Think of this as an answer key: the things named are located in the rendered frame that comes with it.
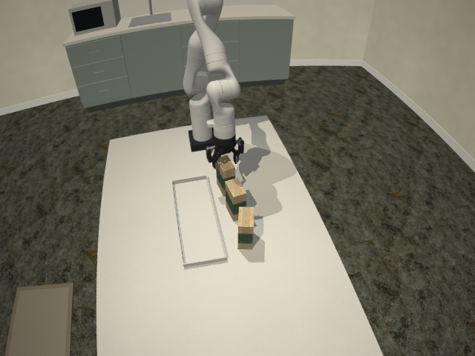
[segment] baseboard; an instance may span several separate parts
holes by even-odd
[[[350,65],[350,66],[362,66],[371,75],[377,78],[382,84],[391,90],[396,96],[400,98],[409,108],[411,108],[417,115],[421,117],[458,155],[463,161],[475,171],[475,159],[463,149],[459,143],[452,138],[437,122],[434,121],[425,111],[423,111],[415,102],[409,99],[406,94],[400,91],[393,83],[382,76],[376,69],[371,67],[365,61],[360,60],[346,60],[346,59],[292,59],[290,61],[290,67],[308,66],[308,65]],[[34,108],[36,106],[49,104],[51,102],[57,102],[59,100],[69,99],[78,96],[79,93],[76,90],[66,91],[55,95],[46,96],[41,99],[32,100],[30,102],[23,102],[21,104],[12,105],[7,108],[0,109],[0,116],[21,111],[24,109]]]

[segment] drawer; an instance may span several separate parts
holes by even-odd
[[[123,57],[120,36],[97,39],[66,47],[71,67],[89,65],[90,63]]]
[[[76,86],[104,82],[105,80],[121,78],[127,76],[124,57],[109,59],[93,63],[92,65],[81,65],[73,68]]]
[[[82,87],[78,87],[77,90],[81,97],[82,105],[85,108],[130,99],[132,97],[127,76],[83,85]]]
[[[188,41],[195,30],[194,24],[181,25],[182,46],[188,47]],[[219,21],[215,33],[222,42],[239,41],[239,20]]]
[[[239,81],[239,61],[228,61],[228,63],[229,63],[229,66],[231,67],[231,70],[232,70],[233,74],[235,75],[236,79]],[[183,67],[182,77],[185,76],[185,69],[186,69],[186,66]],[[201,67],[201,69],[199,71],[208,73],[208,68],[206,68],[206,65],[204,65],[204,66]],[[224,79],[224,76],[222,76],[220,74],[216,74],[216,73],[214,73],[214,74],[208,73],[208,77],[209,77],[210,82],[213,82],[214,80]]]
[[[226,56],[228,57],[228,62],[238,61],[239,60],[239,41],[235,42],[223,42],[224,49],[226,50]],[[182,56],[183,63],[186,65],[186,60],[188,58],[188,45],[182,47]]]

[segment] white countertop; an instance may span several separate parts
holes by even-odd
[[[134,17],[120,19],[116,27],[107,28],[105,30],[98,30],[81,35],[74,35],[72,33],[68,39],[62,44],[64,47],[77,45],[82,42],[91,41],[94,39],[103,39],[105,37],[121,35],[124,33],[131,33],[135,31],[150,30],[152,28],[167,27],[180,24],[192,24],[190,12],[188,9],[169,11],[171,14],[171,21],[159,22],[156,24],[144,24],[142,26],[129,27],[131,20]],[[235,5],[223,6],[221,11],[220,21],[243,20],[243,19],[296,19],[291,13],[285,11],[277,5]]]
[[[272,123],[267,116],[235,122],[245,142],[236,177],[255,207],[259,236],[252,250],[238,250],[238,225],[216,170],[205,151],[191,152],[191,126],[110,141],[99,221],[98,356],[382,356]],[[185,268],[172,182],[201,176],[210,179],[229,256]],[[191,228],[204,238],[201,222]]]

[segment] floor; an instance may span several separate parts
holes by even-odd
[[[0,355],[16,288],[70,282],[71,354],[96,354],[109,140],[190,125],[190,98],[88,113],[76,97],[0,117]],[[270,118],[384,356],[475,355],[475,173],[453,150],[362,67],[291,67],[285,85],[229,102]]]

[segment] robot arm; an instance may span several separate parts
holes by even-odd
[[[244,142],[241,138],[235,139],[234,107],[221,102],[237,98],[240,85],[229,66],[224,44],[214,33],[223,9],[223,0],[188,0],[188,9],[196,31],[189,39],[183,89],[188,95],[196,94],[190,100],[193,136],[196,140],[206,141],[211,136],[210,127],[213,127],[214,146],[206,149],[208,161],[212,161],[215,167],[222,154],[234,152],[234,161],[237,163],[239,154],[243,153]],[[206,73],[198,73],[205,63],[210,73],[220,73],[225,79],[209,82]],[[209,102],[213,107],[214,119],[204,122],[203,117],[206,119],[209,115]],[[195,128],[199,131],[198,135],[195,135]],[[234,149],[236,144],[239,144],[237,150]]]

